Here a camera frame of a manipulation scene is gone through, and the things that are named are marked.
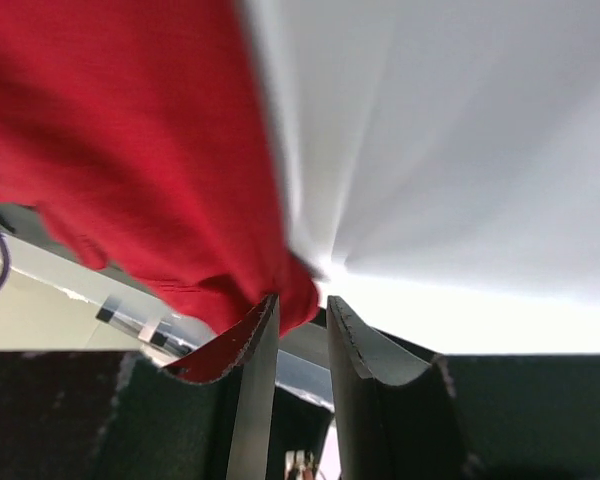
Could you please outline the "red t shirt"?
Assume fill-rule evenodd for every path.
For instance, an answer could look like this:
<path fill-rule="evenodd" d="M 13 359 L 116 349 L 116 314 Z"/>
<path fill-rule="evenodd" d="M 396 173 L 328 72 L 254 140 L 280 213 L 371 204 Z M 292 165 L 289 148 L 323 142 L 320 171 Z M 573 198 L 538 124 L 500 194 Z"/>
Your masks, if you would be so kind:
<path fill-rule="evenodd" d="M 230 1 L 0 1 L 0 203 L 217 333 L 318 311 Z"/>

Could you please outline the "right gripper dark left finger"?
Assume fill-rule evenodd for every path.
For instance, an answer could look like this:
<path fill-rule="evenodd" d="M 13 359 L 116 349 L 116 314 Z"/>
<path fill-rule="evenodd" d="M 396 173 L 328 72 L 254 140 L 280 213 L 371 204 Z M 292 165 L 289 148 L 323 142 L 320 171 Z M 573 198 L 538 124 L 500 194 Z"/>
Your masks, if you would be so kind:
<path fill-rule="evenodd" d="M 0 352 L 0 479 L 262 479 L 278 351 L 270 295 L 158 367 L 134 351 Z"/>

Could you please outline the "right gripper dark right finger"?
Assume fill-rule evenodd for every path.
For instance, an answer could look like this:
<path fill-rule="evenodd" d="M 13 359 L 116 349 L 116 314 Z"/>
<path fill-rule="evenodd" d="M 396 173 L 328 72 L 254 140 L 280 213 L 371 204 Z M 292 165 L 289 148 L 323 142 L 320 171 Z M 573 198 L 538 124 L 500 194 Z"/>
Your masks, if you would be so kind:
<path fill-rule="evenodd" d="M 442 355 L 326 309 L 345 479 L 600 479 L 600 355 Z"/>

